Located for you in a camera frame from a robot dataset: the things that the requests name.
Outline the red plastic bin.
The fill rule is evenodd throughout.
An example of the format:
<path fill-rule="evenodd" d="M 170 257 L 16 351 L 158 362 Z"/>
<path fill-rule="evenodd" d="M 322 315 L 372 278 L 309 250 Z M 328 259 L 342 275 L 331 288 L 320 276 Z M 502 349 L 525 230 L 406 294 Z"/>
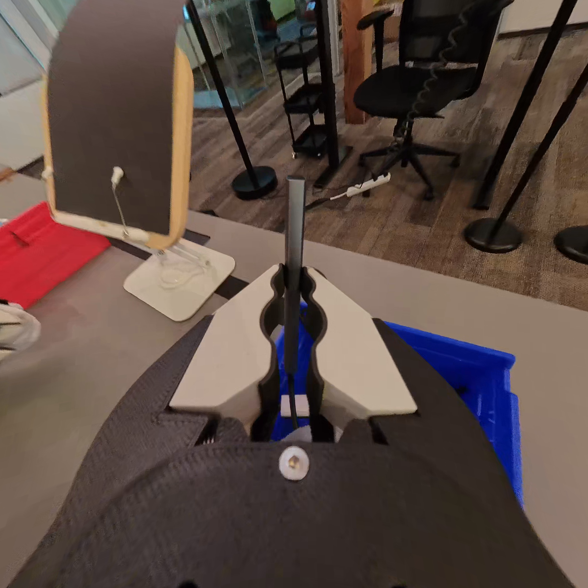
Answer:
<path fill-rule="evenodd" d="M 56 223 L 41 202 L 1 226 L 1 300 L 27 309 L 110 246 Z"/>

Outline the grey usb hub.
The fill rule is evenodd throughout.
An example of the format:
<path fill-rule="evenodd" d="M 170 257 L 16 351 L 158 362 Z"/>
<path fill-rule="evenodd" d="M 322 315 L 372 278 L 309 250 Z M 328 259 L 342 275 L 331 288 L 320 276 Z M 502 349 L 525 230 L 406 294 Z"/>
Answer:
<path fill-rule="evenodd" d="M 285 223 L 284 367 L 288 383 L 290 419 L 298 429 L 295 375 L 298 369 L 300 282 L 303 265 L 306 184 L 301 176 L 289 176 L 288 214 Z"/>

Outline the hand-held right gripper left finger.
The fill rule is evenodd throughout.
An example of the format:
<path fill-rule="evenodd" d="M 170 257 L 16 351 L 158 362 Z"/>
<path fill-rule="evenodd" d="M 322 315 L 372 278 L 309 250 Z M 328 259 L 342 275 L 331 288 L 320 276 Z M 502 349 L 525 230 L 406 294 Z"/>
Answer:
<path fill-rule="evenodd" d="M 172 397 L 172 409 L 254 423 L 280 405 L 271 335 L 282 320 L 283 267 L 270 267 L 211 317 Z"/>

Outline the black office chair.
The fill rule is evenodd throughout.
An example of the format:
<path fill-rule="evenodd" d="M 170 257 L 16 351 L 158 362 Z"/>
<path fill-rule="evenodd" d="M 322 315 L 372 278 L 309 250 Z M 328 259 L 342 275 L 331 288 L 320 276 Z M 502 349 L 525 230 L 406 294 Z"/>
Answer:
<path fill-rule="evenodd" d="M 441 118 L 450 103 L 471 97 L 480 87 L 501 14 L 512 1 L 403 1 L 399 24 L 399 62 L 383 66 L 384 28 L 392 9 L 376 9 L 356 28 L 374 29 L 376 71 L 355 91 L 353 100 L 365 114 L 396 121 L 393 141 L 386 148 L 359 155 L 360 167 L 370 158 L 384 158 L 372 180 L 386 176 L 393 166 L 411 165 L 426 185 L 424 199 L 434 198 L 434 187 L 419 155 L 452 158 L 458 152 L 415 143 L 417 119 Z"/>

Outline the black round-base pole stand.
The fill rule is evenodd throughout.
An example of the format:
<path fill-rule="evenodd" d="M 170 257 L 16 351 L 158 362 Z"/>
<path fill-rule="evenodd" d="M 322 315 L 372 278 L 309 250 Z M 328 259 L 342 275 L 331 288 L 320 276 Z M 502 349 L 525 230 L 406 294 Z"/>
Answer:
<path fill-rule="evenodd" d="M 245 170 L 236 175 L 232 180 L 232 189 L 240 200 L 253 201 L 261 199 L 276 189 L 276 173 L 274 169 L 269 166 L 253 166 L 226 92 L 224 82 L 217 67 L 217 62 L 210 48 L 205 30 L 203 29 L 196 5 L 193 1 L 187 1 L 185 8 L 187 9 L 187 14 L 195 31 L 196 39 L 201 48 L 205 62 L 208 65 L 226 119 L 245 166 Z"/>

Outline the black rolling cart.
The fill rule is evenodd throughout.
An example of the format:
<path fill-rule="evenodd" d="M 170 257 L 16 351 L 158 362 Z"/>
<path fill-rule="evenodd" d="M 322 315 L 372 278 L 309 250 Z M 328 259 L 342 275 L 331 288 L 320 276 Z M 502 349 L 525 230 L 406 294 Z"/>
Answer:
<path fill-rule="evenodd" d="M 280 42 L 274 48 L 275 65 L 280 80 L 283 107 L 288 120 L 292 139 L 292 158 L 305 155 L 321 159 L 327 153 L 330 132 L 326 123 L 316 123 L 315 114 L 326 114 L 326 94 L 322 81 L 311 82 L 308 68 L 319 59 L 318 34 L 314 23 L 300 26 L 299 36 L 295 40 Z M 296 91 L 287 94 L 283 71 L 301 70 L 303 83 Z M 291 115 L 306 115 L 309 124 L 298 137 L 293 130 Z"/>

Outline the white power strip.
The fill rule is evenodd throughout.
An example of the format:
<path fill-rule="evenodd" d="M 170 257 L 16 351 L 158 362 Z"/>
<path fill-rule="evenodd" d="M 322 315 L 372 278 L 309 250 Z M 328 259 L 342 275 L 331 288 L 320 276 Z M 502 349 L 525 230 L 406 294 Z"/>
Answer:
<path fill-rule="evenodd" d="M 364 180 L 362 183 L 358 185 L 353 185 L 348 187 L 343 193 L 337 194 L 334 196 L 319 198 L 310 204 L 305 206 L 305 211 L 308 212 L 310 210 L 316 209 L 319 206 L 322 206 L 325 203 L 335 201 L 341 198 L 351 198 L 356 195 L 363 194 L 368 192 L 376 187 L 382 186 L 388 183 L 391 179 L 391 173 L 388 172 L 385 175 L 379 175 L 376 179 Z"/>

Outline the blue plastic bin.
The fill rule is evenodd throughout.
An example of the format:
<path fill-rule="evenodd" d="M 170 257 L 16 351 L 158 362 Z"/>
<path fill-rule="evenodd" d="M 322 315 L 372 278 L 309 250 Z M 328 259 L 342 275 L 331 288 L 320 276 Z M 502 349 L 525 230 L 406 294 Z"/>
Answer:
<path fill-rule="evenodd" d="M 306 401 L 306 372 L 313 340 L 306 330 L 306 305 L 300 307 L 298 371 L 295 392 Z M 452 386 L 474 414 L 493 446 L 521 507 L 524 506 L 523 467 L 518 397 L 511 392 L 515 356 L 495 349 L 461 342 L 392 322 L 385 324 L 413 348 Z M 283 328 L 275 340 L 282 404 L 287 405 L 288 383 L 283 362 Z M 283 440 L 293 431 L 289 408 L 281 408 L 271 441 Z"/>

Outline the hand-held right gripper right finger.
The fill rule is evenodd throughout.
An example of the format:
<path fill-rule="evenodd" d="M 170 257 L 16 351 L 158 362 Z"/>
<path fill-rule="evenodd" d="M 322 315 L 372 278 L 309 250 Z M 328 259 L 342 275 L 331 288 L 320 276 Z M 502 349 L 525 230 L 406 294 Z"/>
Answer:
<path fill-rule="evenodd" d="M 323 381 L 319 413 L 340 430 L 351 420 L 411 415 L 416 402 L 371 314 L 314 268 L 311 301 L 326 318 L 315 357 Z"/>

